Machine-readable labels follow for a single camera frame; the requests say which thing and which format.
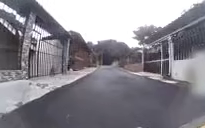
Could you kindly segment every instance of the trees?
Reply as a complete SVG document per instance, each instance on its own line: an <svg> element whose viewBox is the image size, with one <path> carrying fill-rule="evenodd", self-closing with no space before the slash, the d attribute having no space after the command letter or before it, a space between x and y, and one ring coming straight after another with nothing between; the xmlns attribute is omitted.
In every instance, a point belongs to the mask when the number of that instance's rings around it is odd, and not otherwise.
<svg viewBox="0 0 205 128"><path fill-rule="evenodd" d="M105 65L110 65L113 61L120 60L130 52L128 45L116 40L99 41L98 44L93 45L93 47L92 43L88 42L87 44L94 52L103 56L103 64Z"/></svg>
<svg viewBox="0 0 205 128"><path fill-rule="evenodd" d="M161 27L156 27L154 25L141 26L137 30L133 31L133 33L135 34L135 37L133 38L138 40L139 45L141 45L146 43L146 40L157 33L159 30L161 30Z"/></svg>

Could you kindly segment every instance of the iron fence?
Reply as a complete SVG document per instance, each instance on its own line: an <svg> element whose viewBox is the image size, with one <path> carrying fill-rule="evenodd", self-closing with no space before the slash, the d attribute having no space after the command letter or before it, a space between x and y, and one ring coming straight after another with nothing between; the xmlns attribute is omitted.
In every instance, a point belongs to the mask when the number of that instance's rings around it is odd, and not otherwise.
<svg viewBox="0 0 205 128"><path fill-rule="evenodd" d="M64 45L59 40L42 40L51 34L35 23L29 52L29 77L55 75L63 72Z"/></svg>
<svg viewBox="0 0 205 128"><path fill-rule="evenodd" d="M21 69L25 17L0 2L0 70Z"/></svg>

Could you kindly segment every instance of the metal gate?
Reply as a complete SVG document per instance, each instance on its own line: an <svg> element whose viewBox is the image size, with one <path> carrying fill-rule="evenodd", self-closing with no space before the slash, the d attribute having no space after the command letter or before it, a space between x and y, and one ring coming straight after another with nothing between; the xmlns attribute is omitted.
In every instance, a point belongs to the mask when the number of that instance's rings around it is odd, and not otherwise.
<svg viewBox="0 0 205 128"><path fill-rule="evenodd" d="M40 25L34 25L29 52L29 78L63 72L64 45L59 40L42 40L47 36L50 33Z"/></svg>
<svg viewBox="0 0 205 128"><path fill-rule="evenodd" d="M169 76L168 40L156 43L145 50L144 71Z"/></svg>

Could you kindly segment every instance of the roof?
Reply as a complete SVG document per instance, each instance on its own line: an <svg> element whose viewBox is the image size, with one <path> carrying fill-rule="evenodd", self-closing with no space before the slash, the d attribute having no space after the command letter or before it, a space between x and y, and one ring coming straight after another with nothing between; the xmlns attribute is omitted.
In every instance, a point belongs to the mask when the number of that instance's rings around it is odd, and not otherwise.
<svg viewBox="0 0 205 128"><path fill-rule="evenodd" d="M26 16L31 10L42 20L42 28L46 29L51 34L69 33L36 1L36 0L0 0L10 8L17 11L21 16Z"/></svg>
<svg viewBox="0 0 205 128"><path fill-rule="evenodd" d="M199 18L205 16L205 1L200 4L195 4L193 8L189 9L179 18L162 28L159 32L151 36L146 40L146 43L150 44L161 37L164 37L170 33L173 33L180 28L183 28Z"/></svg>

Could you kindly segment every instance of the fence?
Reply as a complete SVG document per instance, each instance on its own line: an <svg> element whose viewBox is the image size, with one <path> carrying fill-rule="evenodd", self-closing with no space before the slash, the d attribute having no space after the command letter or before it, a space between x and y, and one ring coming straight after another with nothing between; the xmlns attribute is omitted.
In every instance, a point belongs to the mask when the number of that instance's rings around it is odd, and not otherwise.
<svg viewBox="0 0 205 128"><path fill-rule="evenodd" d="M144 70L170 75L173 61L190 59L200 50L205 50L205 16L152 42L145 52Z"/></svg>
<svg viewBox="0 0 205 128"><path fill-rule="evenodd" d="M64 45L59 40L42 40L51 34L43 29L41 24L41 22L36 22L33 27L29 53L30 78L63 72Z"/></svg>
<svg viewBox="0 0 205 128"><path fill-rule="evenodd" d="M169 75L169 54L167 40L157 43L145 51L144 70Z"/></svg>
<svg viewBox="0 0 205 128"><path fill-rule="evenodd" d="M0 70L21 68L25 17L0 2Z"/></svg>

